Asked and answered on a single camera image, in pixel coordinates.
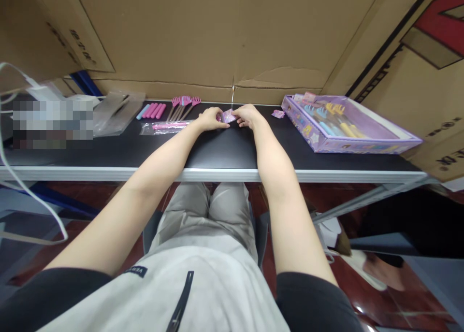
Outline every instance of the red floor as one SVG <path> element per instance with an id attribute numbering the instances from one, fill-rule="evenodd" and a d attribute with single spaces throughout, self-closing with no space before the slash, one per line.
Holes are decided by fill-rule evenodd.
<path id="1" fill-rule="evenodd" d="M 178 184 L 174 183 L 166 192 L 158 206 L 158 210 L 164 211 Z M 262 213 L 268 211 L 259 189 L 259 184 L 247 183 L 246 185 L 250 192 L 249 199 L 253 215 L 259 217 Z M 118 184 L 50 182 L 48 186 L 80 202 L 101 209 L 106 205 Z M 207 184 L 207 186 L 214 188 L 212 184 Z M 301 184 L 301 187 L 304 196 L 317 208 L 317 211 L 324 212 L 365 193 L 374 186 L 355 184 Z M 356 237 L 356 230 L 365 210 L 356 210 L 339 218 L 348 237 Z M 70 222 L 66 227 L 70 240 L 74 239 L 87 224 L 87 221 Z M 10 280 L 10 284 L 16 286 L 23 285 L 60 253 L 67 243 L 44 247 L 26 268 Z M 120 272 L 130 268 L 142 256 L 143 244 L 142 237 L 140 237 Z M 360 320 L 370 326 L 404 330 L 449 331 L 445 324 L 454 322 L 452 317 L 407 266 L 404 273 L 408 276 L 408 282 L 411 284 L 403 292 L 392 288 L 388 288 L 382 292 L 374 289 L 340 257 L 335 257 L 335 262 L 331 265 L 331 268 L 340 288 L 350 299 Z M 270 236 L 268 236 L 266 255 L 263 260 L 263 274 L 275 296 L 276 269 Z"/>

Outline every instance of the yellow utensil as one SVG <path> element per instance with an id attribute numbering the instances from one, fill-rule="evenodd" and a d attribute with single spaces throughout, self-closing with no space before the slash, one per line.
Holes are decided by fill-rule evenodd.
<path id="1" fill-rule="evenodd" d="M 333 107 L 333 110 L 334 110 L 337 114 L 339 114 L 339 115 L 342 117 L 342 119 L 344 119 L 344 120 L 346 121 L 346 123 L 347 123 L 349 129 L 351 130 L 351 132 L 352 132 L 353 134 L 356 135 L 356 137 L 358 137 L 358 138 L 365 138 L 365 137 L 366 137 L 366 135 L 364 135 L 363 132 L 360 131 L 360 130 L 348 119 L 348 117 L 345 116 L 345 115 L 343 114 L 343 112 L 345 111 L 345 107 L 344 107 L 343 105 L 336 104 L 336 105 Z"/>
<path id="2" fill-rule="evenodd" d="M 325 107 L 327 108 L 327 111 L 329 111 L 330 114 L 338 121 L 340 129 L 343 130 L 343 132 L 348 137 L 355 137 L 355 138 L 358 137 L 351 131 L 351 129 L 348 127 L 348 124 L 346 124 L 345 122 L 343 122 L 340 118 L 336 116 L 338 113 L 335 111 L 335 104 L 328 103 L 325 105 Z"/>

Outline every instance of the plastic bag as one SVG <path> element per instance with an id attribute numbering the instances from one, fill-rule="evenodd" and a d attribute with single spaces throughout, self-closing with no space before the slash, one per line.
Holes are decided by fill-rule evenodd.
<path id="1" fill-rule="evenodd" d="M 110 92 L 95 108 L 93 115 L 95 120 L 97 114 L 97 122 L 94 122 L 93 137 L 122 134 L 137 115 L 144 99 L 145 93 Z"/>
<path id="2" fill-rule="evenodd" d="M 142 124 L 140 135 L 175 134 L 189 125 L 193 120 L 182 122 L 151 122 Z"/>

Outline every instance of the hand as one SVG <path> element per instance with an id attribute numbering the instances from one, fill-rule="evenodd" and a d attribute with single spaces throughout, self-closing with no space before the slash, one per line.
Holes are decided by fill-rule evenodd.
<path id="1" fill-rule="evenodd" d="M 214 129 L 225 129 L 230 127 L 227 123 L 218 122 L 216 116 L 221 114 L 222 110 L 219 107 L 210 107 L 206 109 L 202 114 L 198 115 L 198 119 L 195 120 L 200 125 L 203 131 L 214 130 Z"/>
<path id="2" fill-rule="evenodd" d="M 232 114 L 239 117 L 237 119 L 239 127 L 250 127 L 252 130 L 256 121 L 264 119 L 262 114 L 252 104 L 243 105 L 232 111 Z"/>

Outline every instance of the gray pants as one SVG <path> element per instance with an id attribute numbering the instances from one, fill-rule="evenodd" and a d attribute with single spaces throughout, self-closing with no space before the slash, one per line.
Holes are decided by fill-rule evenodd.
<path id="1" fill-rule="evenodd" d="M 150 251 L 180 230 L 203 226 L 223 229 L 258 262 L 248 190 L 244 183 L 223 182 L 211 196 L 203 183 L 183 182 L 174 192 L 159 223 Z"/>

